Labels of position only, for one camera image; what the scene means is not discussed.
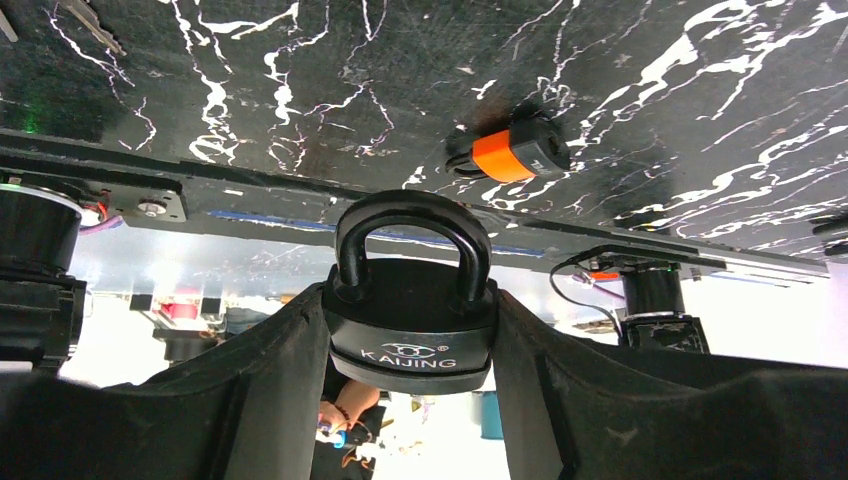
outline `white ring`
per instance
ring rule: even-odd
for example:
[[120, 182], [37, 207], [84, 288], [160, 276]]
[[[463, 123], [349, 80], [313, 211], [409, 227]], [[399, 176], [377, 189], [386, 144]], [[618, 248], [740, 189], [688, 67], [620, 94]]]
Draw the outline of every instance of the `white ring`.
[[59, 205], [64, 205], [76, 211], [80, 216], [82, 216], [82, 207], [70, 200], [62, 198], [59, 195], [50, 192], [45, 192], [43, 190], [38, 190], [35, 188], [22, 187], [20, 185], [10, 185], [8, 183], [0, 183], [0, 191], [22, 193], [24, 195], [32, 195], [33, 197], [39, 197], [45, 200], [50, 200], [51, 202], [58, 203]]

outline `person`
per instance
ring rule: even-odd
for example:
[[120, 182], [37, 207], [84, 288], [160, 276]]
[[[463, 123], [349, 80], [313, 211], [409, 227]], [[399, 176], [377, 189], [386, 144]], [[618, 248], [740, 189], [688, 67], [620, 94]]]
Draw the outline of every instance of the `person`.
[[[356, 460], [353, 445], [373, 441], [385, 409], [377, 406], [380, 390], [339, 373], [327, 359], [318, 409], [310, 480], [370, 480], [375, 461]], [[347, 445], [334, 446], [335, 433], [345, 432]]]

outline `teal container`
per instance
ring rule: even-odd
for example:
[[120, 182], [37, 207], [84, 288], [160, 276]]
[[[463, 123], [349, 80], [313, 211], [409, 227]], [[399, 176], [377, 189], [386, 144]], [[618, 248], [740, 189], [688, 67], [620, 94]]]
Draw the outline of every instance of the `teal container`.
[[503, 426], [501, 425], [501, 410], [498, 406], [498, 395], [496, 392], [483, 393], [482, 421], [480, 429], [482, 438], [486, 440], [503, 440]]

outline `black padlock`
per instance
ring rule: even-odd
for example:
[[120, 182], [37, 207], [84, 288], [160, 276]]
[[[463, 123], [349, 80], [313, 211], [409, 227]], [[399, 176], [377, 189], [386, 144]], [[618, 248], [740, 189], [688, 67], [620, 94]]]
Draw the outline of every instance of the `black padlock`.
[[[459, 267], [422, 260], [368, 260], [365, 238], [413, 225], [459, 249]], [[336, 261], [323, 292], [330, 356], [349, 378], [411, 394], [482, 386], [497, 324], [492, 246], [480, 222], [431, 193], [390, 190], [356, 202], [336, 229]]]

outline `black marble surface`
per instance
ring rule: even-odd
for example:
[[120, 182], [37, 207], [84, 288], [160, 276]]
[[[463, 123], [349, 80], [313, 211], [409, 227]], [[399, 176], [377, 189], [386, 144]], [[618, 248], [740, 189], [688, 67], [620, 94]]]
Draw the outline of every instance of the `black marble surface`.
[[[818, 258], [848, 208], [844, 0], [0, 0], [0, 127]], [[446, 139], [554, 118], [572, 171], [498, 185]]]

